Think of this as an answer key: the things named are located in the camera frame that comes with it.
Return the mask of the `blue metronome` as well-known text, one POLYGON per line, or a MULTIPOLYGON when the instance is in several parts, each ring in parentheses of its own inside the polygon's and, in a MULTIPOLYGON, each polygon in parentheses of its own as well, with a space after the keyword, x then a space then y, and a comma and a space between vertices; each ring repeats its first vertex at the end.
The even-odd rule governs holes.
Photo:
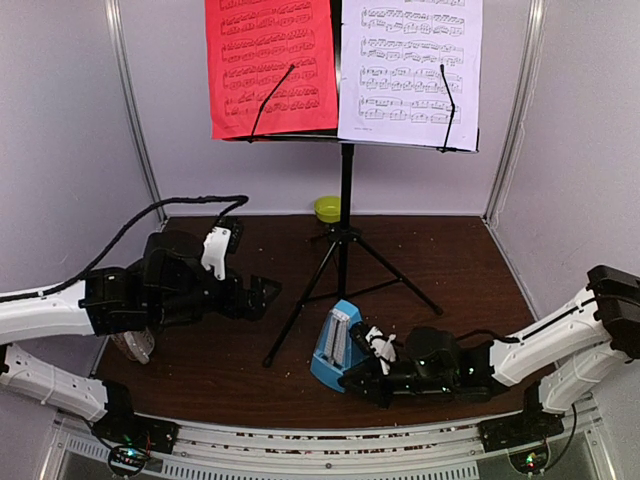
POLYGON ((364 353, 355 346, 349 333, 361 321, 360 311, 354 304, 338 301, 327 314, 311 358, 311 374, 339 393, 345 392, 339 383, 344 373, 364 359, 364 353))

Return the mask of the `black music stand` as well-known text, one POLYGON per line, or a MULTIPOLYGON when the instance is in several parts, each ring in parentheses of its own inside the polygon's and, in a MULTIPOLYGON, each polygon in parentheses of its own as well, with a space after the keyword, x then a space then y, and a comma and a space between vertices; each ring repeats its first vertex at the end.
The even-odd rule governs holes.
MULTIPOLYGON (((341 54, 337 51, 338 47, 342 45, 341 40, 341 16, 342 16, 342 1, 329 1, 330 5, 330 18, 331 28, 334 46, 334 60, 336 73, 341 73, 341 54)), ((448 140, 450 136, 451 127, 457 113, 457 105, 454 102, 453 95, 448 80, 446 79, 445 66, 440 64, 438 67, 438 75, 444 81, 445 91, 448 99, 445 100, 445 106, 450 107, 449 117, 446 134, 442 146, 436 148, 436 151, 441 153, 448 152, 463 152, 463 150, 456 149, 448 146, 448 140)), ((248 143, 254 140, 269 140, 269 141, 319 141, 330 142, 338 141, 337 129, 329 130, 317 130, 311 133, 280 133, 255 136, 251 134, 247 137, 239 137, 240 141, 247 141, 248 143)), ((352 205, 352 185, 353 185, 353 164, 355 155, 355 145, 353 143, 340 143, 341 152, 341 183, 340 183, 340 214, 339 219, 334 223, 331 223, 327 227, 326 233, 321 234, 319 237, 326 237, 329 241, 329 247, 324 255, 319 266, 311 276, 301 296, 295 303, 293 310, 289 317, 285 321, 280 333, 276 337, 270 350, 262 360, 263 368, 270 368, 273 361, 276 358, 280 348, 282 347, 285 339, 289 335, 294 323, 299 318, 303 307, 310 304, 313 301, 320 301, 335 297, 339 300, 350 300, 358 296, 373 293, 378 290, 391 287, 396 284, 402 284, 412 291, 433 313, 440 317, 444 314, 444 310, 437 305, 429 296, 426 295, 413 281, 411 281, 404 273, 397 269, 391 262, 389 262, 382 254, 380 254, 368 241, 366 241, 362 235, 362 231, 352 225, 351 222, 351 205, 352 205), (347 280, 348 280, 348 267, 349 267, 349 248, 352 243, 359 245, 366 253, 368 253, 374 260, 376 260, 382 267, 393 275, 393 279, 386 282, 382 282, 353 293, 347 292, 347 280), (312 293, 317 286, 322 275, 325 273, 330 260, 336 260, 334 255, 337 253, 338 259, 335 263, 337 268, 337 287, 334 292, 315 295, 312 293)))

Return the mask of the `white sheet music paper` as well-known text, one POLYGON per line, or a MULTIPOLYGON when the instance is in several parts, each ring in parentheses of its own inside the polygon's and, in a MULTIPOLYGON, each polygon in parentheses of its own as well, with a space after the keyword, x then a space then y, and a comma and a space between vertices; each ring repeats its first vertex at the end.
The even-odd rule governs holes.
POLYGON ((343 2, 339 139, 477 151, 483 13, 471 0, 343 2))

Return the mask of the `red sheet music paper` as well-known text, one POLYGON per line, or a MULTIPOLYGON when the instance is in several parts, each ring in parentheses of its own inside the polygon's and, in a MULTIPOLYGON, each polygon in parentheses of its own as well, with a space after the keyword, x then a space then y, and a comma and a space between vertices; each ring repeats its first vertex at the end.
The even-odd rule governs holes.
POLYGON ((213 139, 337 127, 329 2, 208 1, 205 30, 213 139))

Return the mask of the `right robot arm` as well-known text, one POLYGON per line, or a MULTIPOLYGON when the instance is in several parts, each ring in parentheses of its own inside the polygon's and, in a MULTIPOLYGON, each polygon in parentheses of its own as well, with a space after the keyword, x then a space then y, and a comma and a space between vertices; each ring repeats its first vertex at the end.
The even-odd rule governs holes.
POLYGON ((592 268, 587 285, 561 308, 528 327, 461 346, 460 338, 418 327, 400 348, 391 336, 361 323, 351 341, 363 360, 345 370, 338 384, 380 407, 393 396, 436 395, 486 402, 535 372, 562 366, 533 387, 534 403, 513 419, 519 440, 535 440, 584 393, 639 357, 639 278, 606 265, 592 268))

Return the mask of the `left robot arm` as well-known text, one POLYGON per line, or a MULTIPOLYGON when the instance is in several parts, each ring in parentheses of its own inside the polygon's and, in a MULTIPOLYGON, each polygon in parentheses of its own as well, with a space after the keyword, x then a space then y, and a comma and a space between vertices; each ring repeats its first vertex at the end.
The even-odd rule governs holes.
POLYGON ((208 314, 256 321, 281 292, 279 282, 248 282, 226 265, 243 226, 231 212, 245 195, 171 197, 144 208, 125 223, 95 259, 52 286, 1 298, 1 385, 43 405, 105 426, 123 444, 144 433, 126 386, 74 375, 27 353, 21 342, 64 335, 96 337, 146 333, 200 322, 208 314), (168 230, 151 234, 142 257, 128 267, 100 262, 141 219, 171 204, 224 204, 204 238, 168 230))

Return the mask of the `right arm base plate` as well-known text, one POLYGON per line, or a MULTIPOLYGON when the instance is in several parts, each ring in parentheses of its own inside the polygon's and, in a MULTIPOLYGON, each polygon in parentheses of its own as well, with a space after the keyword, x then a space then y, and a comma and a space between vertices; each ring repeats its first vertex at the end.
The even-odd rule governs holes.
POLYGON ((531 477, 551 466, 548 439, 562 434, 564 424, 562 416, 520 412, 482 421, 478 431, 486 453, 505 450, 511 467, 531 477))

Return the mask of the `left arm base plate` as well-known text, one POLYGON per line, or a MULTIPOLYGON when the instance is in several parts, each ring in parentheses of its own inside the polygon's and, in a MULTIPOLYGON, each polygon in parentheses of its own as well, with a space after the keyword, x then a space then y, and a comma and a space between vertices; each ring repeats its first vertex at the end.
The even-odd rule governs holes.
POLYGON ((117 477, 129 479, 150 466, 154 453, 173 452, 179 425, 138 414, 108 412, 95 422, 86 421, 91 434, 107 448, 107 467, 117 477))

